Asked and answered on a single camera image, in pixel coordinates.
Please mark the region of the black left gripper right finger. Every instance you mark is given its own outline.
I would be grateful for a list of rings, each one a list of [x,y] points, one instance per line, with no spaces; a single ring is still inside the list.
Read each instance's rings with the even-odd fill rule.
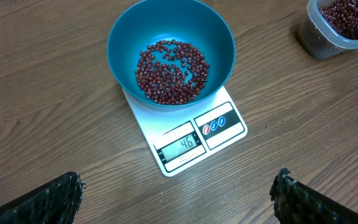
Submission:
[[[274,215],[281,224],[358,224],[358,213],[289,176],[283,168],[270,189]]]

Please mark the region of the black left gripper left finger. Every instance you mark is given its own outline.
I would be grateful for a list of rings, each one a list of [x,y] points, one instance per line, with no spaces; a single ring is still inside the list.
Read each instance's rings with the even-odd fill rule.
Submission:
[[[72,224],[86,183],[67,172],[0,206],[0,224]]]

